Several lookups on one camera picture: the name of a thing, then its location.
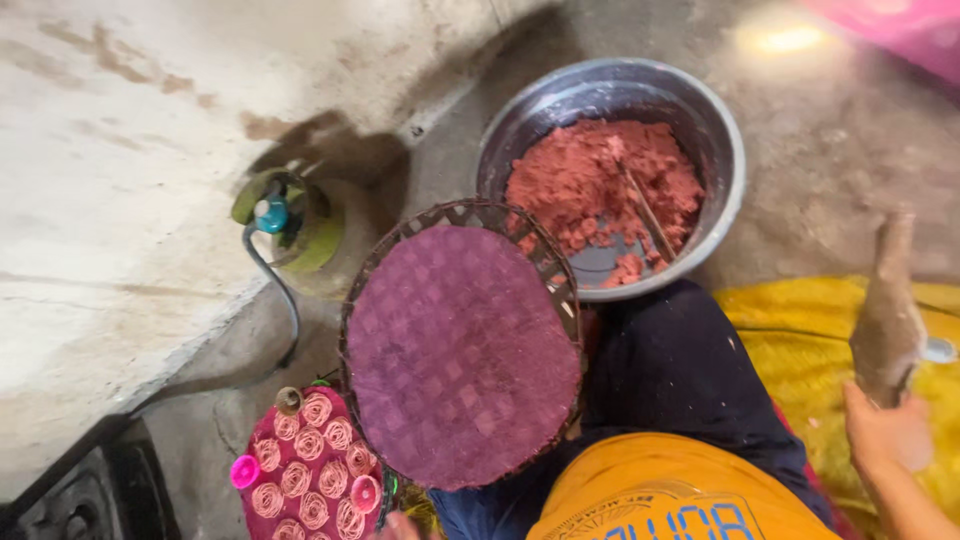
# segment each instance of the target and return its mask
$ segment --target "red powder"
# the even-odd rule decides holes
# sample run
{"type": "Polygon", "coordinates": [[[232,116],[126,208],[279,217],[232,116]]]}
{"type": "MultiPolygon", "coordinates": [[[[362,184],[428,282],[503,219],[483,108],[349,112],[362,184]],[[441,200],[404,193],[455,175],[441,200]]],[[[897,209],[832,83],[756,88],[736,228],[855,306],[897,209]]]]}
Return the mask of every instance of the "red powder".
{"type": "MultiPolygon", "coordinates": [[[[507,202],[534,214],[567,255],[588,244],[611,246],[611,235],[621,233],[627,245],[643,242],[647,263],[659,272],[666,262],[647,245],[636,190],[618,163],[630,170],[667,241],[680,252],[697,224],[704,190],[664,123],[580,120],[554,130],[514,160],[507,202]]],[[[634,258],[618,258],[603,286],[637,281],[643,262],[634,258]]]]}

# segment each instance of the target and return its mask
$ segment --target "yellow t-shirt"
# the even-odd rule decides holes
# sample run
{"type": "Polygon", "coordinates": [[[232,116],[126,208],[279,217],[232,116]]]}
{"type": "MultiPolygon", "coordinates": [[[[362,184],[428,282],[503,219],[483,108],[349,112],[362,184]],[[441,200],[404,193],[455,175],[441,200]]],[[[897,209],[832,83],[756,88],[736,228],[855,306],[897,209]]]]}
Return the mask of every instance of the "yellow t-shirt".
{"type": "Polygon", "coordinates": [[[664,433],[603,440],[553,486],[527,540],[839,538],[747,461],[664,433]]]}

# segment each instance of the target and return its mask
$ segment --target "pink plastic container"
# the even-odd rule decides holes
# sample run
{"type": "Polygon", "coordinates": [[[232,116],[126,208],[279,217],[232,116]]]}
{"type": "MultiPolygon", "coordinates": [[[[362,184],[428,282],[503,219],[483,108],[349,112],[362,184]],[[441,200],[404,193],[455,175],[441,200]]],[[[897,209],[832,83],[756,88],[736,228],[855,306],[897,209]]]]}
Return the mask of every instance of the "pink plastic container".
{"type": "Polygon", "coordinates": [[[812,10],[960,86],[960,0],[804,0],[812,10]]]}

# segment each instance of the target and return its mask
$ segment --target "small round container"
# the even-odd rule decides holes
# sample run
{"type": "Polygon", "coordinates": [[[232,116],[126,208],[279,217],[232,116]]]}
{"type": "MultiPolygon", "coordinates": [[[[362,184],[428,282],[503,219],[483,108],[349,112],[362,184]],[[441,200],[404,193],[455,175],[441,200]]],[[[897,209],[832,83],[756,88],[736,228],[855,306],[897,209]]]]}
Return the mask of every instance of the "small round container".
{"type": "Polygon", "coordinates": [[[230,467],[230,483],[237,489],[250,487],[260,476],[260,464],[250,454],[237,457],[230,467]]]}
{"type": "Polygon", "coordinates": [[[632,298],[675,281],[717,247],[740,210],[746,158],[740,131],[723,101],[676,67],[643,59],[599,59],[561,68],[527,86],[500,111],[481,143],[477,193],[504,201],[512,161],[557,127],[580,118],[666,122],[707,197],[697,227],[669,267],[644,270],[638,281],[598,288],[624,247],[588,246],[570,258],[584,302],[632,298]]]}

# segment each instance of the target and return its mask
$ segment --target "person's arm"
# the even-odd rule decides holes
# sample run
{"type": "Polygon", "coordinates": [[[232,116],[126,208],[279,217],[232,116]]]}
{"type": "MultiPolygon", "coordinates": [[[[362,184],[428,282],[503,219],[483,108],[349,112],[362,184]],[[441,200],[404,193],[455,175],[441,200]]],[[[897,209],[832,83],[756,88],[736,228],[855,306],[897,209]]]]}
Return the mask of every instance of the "person's arm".
{"type": "Polygon", "coordinates": [[[926,467],[933,443],[926,403],[907,396],[880,409],[853,382],[844,384],[847,437],[853,467],[863,480],[891,540],[960,540],[958,528],[914,480],[926,467]]]}

